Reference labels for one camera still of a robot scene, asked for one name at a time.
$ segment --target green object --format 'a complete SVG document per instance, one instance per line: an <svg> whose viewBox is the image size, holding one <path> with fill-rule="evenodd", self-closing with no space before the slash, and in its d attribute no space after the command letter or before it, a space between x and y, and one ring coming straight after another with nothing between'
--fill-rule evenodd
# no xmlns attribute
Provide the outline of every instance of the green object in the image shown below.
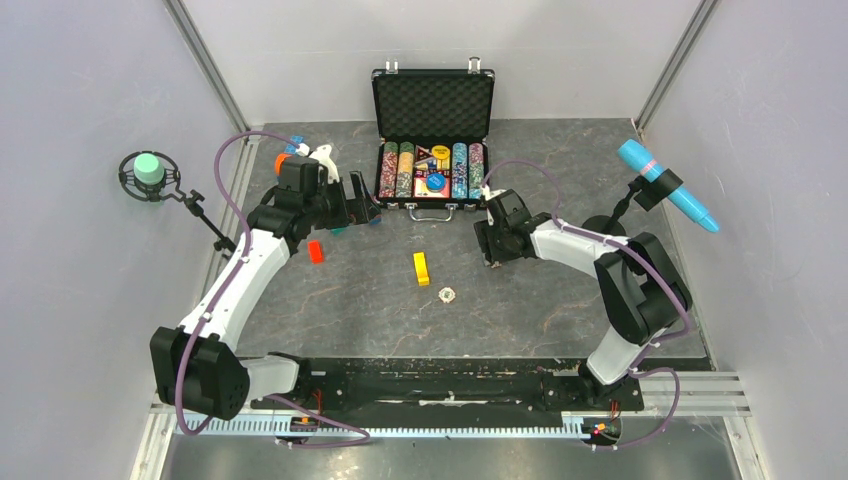
<svg viewBox="0 0 848 480"><path fill-rule="evenodd" d="M135 157L133 174L141 183L156 185L165 178L165 167L152 153L142 153Z"/></svg>

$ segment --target poker chip case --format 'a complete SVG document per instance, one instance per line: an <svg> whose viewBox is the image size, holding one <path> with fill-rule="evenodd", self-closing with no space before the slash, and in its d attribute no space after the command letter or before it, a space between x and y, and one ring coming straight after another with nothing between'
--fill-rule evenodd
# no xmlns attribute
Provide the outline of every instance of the poker chip case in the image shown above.
<svg viewBox="0 0 848 480"><path fill-rule="evenodd" d="M371 74L381 144L374 192L380 205L407 209L416 221L448 221L483 205L489 171L486 136L495 72L472 57L467 69L398 69ZM424 217L420 209L448 216Z"/></svg>

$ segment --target gray marble tabletop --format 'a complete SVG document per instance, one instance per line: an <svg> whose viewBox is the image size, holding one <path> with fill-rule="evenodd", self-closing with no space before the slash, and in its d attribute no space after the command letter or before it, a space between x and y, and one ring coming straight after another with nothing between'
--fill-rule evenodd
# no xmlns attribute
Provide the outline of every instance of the gray marble tabletop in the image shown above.
<svg viewBox="0 0 848 480"><path fill-rule="evenodd" d="M361 170L373 188L380 143L374 122L294 123L266 126L301 135L315 147L332 143L347 177ZM626 119L492 121L490 164L522 158L539 162L565 192L560 215L581 224L609 214L627 192L634 174L615 155L635 138ZM276 181L274 159L285 145L260 143L246 210ZM507 165L492 177L512 188L532 213L550 211L555 191L533 169ZM487 268L472 224L483 212L457 212L449 223L415 223L405 211L385 211L376 226L356 226L336 235L310 235L325 262L300 253L274 277L260 298L239 343L240 355L282 351L302 356L582 357L595 349L609 327L596 280L553 262L516 260ZM622 222L629 235L660 238L680 268L662 209L637 205ZM431 284L419 287L412 255L425 252ZM450 304L437 298L456 291ZM654 356L702 357L698 333L670 342Z"/></svg>

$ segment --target pink stripe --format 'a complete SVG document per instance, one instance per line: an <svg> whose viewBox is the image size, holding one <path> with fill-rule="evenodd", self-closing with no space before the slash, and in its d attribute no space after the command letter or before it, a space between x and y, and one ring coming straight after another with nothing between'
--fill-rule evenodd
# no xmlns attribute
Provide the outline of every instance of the pink stripe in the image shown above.
<svg viewBox="0 0 848 480"><path fill-rule="evenodd" d="M650 172L651 169L654 168L656 165L657 165L657 161L652 158L651 161L648 162L647 165L642 167L642 170L639 170L639 175L644 175L644 174Z"/></svg>

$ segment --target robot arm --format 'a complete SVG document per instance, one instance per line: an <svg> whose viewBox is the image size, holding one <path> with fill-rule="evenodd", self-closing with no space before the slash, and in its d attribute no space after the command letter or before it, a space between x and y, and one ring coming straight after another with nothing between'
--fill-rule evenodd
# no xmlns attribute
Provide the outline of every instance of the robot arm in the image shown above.
<svg viewBox="0 0 848 480"><path fill-rule="evenodd" d="M564 231L551 215L531 216L513 190L484 192L489 219L474 225L486 263L499 266L516 258L552 260L598 280L611 326L598 348L578 370L586 380L589 399L607 395L651 339L677 318L677 311L644 270L611 245ZM659 240L642 233L635 238L607 236L626 244L653 266L688 310L692 297Z"/></svg>
<svg viewBox="0 0 848 480"><path fill-rule="evenodd" d="M283 354L239 360L235 356L244 324L271 278L297 253L298 244L312 228L334 229L373 223L380 215L359 172L351 172L354 198L344 192L332 147L317 148L309 158L291 157L280 169L278 185L271 188L248 216L252 234L245 256L245 235L210 291L176 329L160 327L150 341L159 398L174 404L176 376L189 334L215 295L220 295L211 318L195 343L183 389L184 406L229 420L246 401L271 393L288 393L307 362ZM232 283L221 291L230 272L244 262Z"/></svg>

